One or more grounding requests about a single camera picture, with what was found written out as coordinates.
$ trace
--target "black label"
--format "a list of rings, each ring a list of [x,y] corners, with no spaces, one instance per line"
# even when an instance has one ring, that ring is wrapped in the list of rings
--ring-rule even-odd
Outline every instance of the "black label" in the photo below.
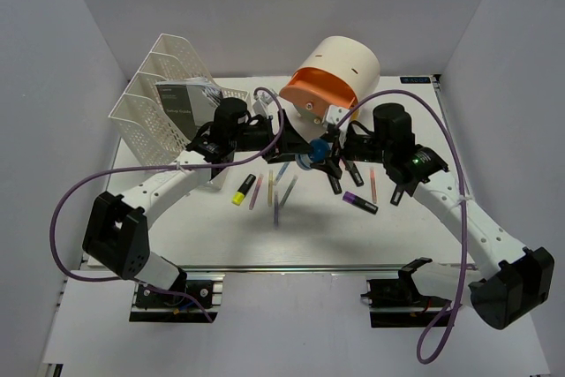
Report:
[[[429,77],[401,77],[402,84],[432,84]]]

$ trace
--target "purple marker cap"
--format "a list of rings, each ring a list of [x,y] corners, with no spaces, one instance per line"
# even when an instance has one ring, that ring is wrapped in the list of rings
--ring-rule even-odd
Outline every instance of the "purple marker cap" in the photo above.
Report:
[[[353,203],[355,201],[355,198],[357,198],[357,196],[355,196],[352,192],[345,192],[345,194],[343,195],[343,200],[345,200],[347,203]]]

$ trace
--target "yellow marker cap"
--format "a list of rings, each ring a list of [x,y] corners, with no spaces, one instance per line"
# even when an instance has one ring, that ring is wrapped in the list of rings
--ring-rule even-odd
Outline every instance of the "yellow marker cap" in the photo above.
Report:
[[[245,195],[241,192],[237,192],[236,194],[233,195],[233,199],[231,200],[231,203],[233,203],[234,205],[241,205],[241,202],[243,202],[245,199]]]

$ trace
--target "blue pen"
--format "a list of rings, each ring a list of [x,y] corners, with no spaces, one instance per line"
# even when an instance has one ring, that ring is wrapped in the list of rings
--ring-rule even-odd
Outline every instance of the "blue pen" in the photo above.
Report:
[[[276,175],[275,184],[277,184],[279,182],[279,180],[281,178],[283,178],[284,171],[286,171],[286,169],[289,168],[289,165],[290,165],[290,162],[285,162],[284,165],[281,167],[281,170]]]

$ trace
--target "table surface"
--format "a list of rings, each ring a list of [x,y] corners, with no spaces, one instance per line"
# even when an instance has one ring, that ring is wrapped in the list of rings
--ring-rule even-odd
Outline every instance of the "table surface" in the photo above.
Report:
[[[464,308],[440,357],[422,366],[422,329],[371,328],[365,290],[362,275],[227,274],[214,324],[173,324],[128,321],[132,282],[69,281],[43,360],[64,364],[62,377],[548,373],[529,314],[499,331]],[[428,335],[425,356],[442,332]]]
[[[218,79],[225,87],[252,91],[255,87],[280,90],[289,77]],[[383,77],[378,90],[401,88],[418,94],[441,114],[431,84],[402,85],[398,77]],[[432,117],[416,101],[402,95],[387,95],[362,108],[359,121],[373,128],[372,110],[383,102],[398,102],[412,116],[417,142],[434,149],[454,170],[448,145]],[[289,119],[306,140],[323,132],[319,125],[307,123],[294,107],[281,100]],[[243,158],[250,154],[237,154]],[[115,167],[137,164],[129,148],[120,143]],[[231,168],[219,192],[196,190],[165,212],[150,230],[154,252],[179,266],[360,266],[405,264],[425,256],[439,262],[458,262],[461,246],[441,223],[409,196],[399,207],[389,204],[394,185],[379,164],[358,162],[365,185],[356,187],[344,172],[343,191],[371,199],[369,169],[376,171],[377,215],[370,215],[334,195],[325,174],[302,171],[293,162],[280,181],[280,196],[292,177],[297,184],[280,214],[280,226],[273,225],[273,208],[267,205],[267,175],[275,175],[281,164],[268,165],[261,159]],[[247,196],[240,207],[231,198],[248,174],[265,176],[255,208],[250,211]],[[144,173],[114,175],[109,191],[120,193],[148,177]],[[90,259],[88,265],[99,265]]]

